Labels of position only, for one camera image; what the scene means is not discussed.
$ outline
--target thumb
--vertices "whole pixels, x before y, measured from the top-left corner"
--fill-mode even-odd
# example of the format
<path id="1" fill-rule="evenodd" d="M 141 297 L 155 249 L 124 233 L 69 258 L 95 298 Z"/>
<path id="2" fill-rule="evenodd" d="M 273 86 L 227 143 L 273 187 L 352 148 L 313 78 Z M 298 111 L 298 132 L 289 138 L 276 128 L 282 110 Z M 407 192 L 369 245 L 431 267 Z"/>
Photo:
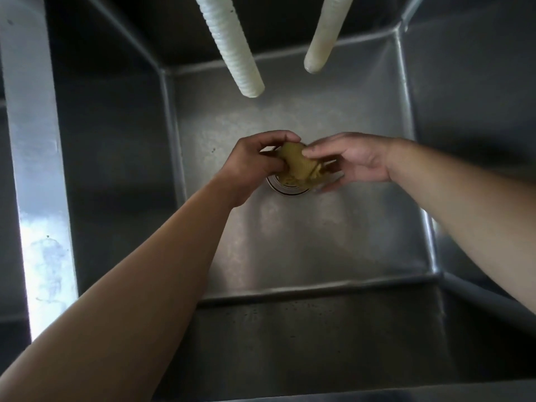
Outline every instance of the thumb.
<path id="1" fill-rule="evenodd" d="M 280 158 L 266 156 L 265 161 L 266 161 L 265 169 L 269 174 L 283 172 L 287 167 L 287 164 L 285 163 L 285 161 Z"/>
<path id="2" fill-rule="evenodd" d="M 346 150 L 345 138 L 336 138 L 309 145 L 304 148 L 302 155 L 310 159 L 320 159 L 332 155 L 341 155 Z"/>

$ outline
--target white hose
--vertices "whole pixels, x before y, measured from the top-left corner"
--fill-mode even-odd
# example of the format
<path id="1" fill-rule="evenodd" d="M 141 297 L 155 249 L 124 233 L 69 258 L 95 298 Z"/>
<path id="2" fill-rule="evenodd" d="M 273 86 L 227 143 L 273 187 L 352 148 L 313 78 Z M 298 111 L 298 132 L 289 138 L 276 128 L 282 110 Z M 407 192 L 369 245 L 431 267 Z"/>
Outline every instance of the white hose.
<path id="1" fill-rule="evenodd" d="M 264 91 L 259 69 L 245 39 L 231 0 L 197 0 L 209 26 L 221 57 L 229 68 L 236 85 L 247 97 L 257 97 Z"/>
<path id="2" fill-rule="evenodd" d="M 326 64 L 352 1 L 324 0 L 315 35 L 303 62 L 309 73 L 318 73 Z"/>

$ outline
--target stainless steel sink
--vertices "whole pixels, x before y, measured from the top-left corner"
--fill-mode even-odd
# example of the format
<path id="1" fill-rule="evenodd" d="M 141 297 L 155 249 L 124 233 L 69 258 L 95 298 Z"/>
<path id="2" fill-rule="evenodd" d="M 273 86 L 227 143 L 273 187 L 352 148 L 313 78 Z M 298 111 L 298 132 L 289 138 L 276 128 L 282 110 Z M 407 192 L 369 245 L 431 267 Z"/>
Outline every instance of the stainless steel sink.
<path id="1" fill-rule="evenodd" d="M 303 58 L 322 0 L 234 1 L 266 85 L 256 99 L 213 60 L 194 0 L 46 0 L 78 293 L 259 131 L 405 137 L 536 175 L 535 0 L 356 0 L 318 75 Z M 2 368 L 35 318 L 3 112 Z M 398 186 L 289 198 L 265 184 L 232 212 L 155 398 L 530 385 L 535 322 Z"/>

